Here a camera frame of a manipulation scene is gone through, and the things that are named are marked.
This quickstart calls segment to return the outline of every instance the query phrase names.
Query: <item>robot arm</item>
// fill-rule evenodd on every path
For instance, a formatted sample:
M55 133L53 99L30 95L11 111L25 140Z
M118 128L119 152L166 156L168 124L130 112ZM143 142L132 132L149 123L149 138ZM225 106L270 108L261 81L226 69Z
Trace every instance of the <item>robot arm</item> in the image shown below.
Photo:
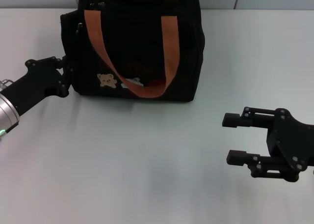
M0 88L0 138L19 124L20 116L48 96L66 97L73 69L66 57L28 60L28 72L16 82L4 80Z
M247 164L252 177L281 178L296 182L299 173L314 166L314 126L294 119L286 109L262 110L245 107L242 115L226 113L223 127L259 127L267 129L270 157L230 150L227 163Z

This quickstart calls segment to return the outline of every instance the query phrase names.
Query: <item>table surface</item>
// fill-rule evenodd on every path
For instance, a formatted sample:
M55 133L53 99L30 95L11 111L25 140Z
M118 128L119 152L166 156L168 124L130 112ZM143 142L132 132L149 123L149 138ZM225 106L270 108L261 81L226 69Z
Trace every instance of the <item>table surface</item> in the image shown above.
M64 55L67 9L0 10L0 78ZM266 130L223 128L226 112L286 108L314 123L314 11L203 11L192 103L50 97L0 144L4 224L310 224L313 168L297 183L253 179L230 149L268 155Z

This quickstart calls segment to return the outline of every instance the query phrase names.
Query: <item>metal cylinder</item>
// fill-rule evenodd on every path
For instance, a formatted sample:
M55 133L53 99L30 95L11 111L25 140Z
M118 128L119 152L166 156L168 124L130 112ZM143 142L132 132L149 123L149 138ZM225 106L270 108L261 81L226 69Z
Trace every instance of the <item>metal cylinder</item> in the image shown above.
M7 130L20 121L20 116L14 106L0 94L0 130Z

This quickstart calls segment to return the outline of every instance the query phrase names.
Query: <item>black bag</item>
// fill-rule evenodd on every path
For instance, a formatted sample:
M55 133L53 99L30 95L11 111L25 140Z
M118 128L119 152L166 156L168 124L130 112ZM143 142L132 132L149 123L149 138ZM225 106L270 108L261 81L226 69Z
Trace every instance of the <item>black bag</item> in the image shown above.
M193 100L205 45L199 0L79 0L61 27L79 94Z

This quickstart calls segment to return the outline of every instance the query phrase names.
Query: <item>robotic end effector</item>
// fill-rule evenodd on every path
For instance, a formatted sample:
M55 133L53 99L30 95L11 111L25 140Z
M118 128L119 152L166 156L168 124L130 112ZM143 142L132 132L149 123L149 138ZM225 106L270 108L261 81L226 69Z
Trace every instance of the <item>robotic end effector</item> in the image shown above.
M0 139L15 128L20 116L48 96L66 97L73 69L64 57L50 57L42 60L28 60L28 72L16 82L0 82Z
M297 121L286 109L272 111L245 107L241 116L226 113L222 126L268 130L266 142L270 157L236 150L230 150L228 154L229 165L247 164L252 177L281 178L296 182L301 171L314 166L314 126Z

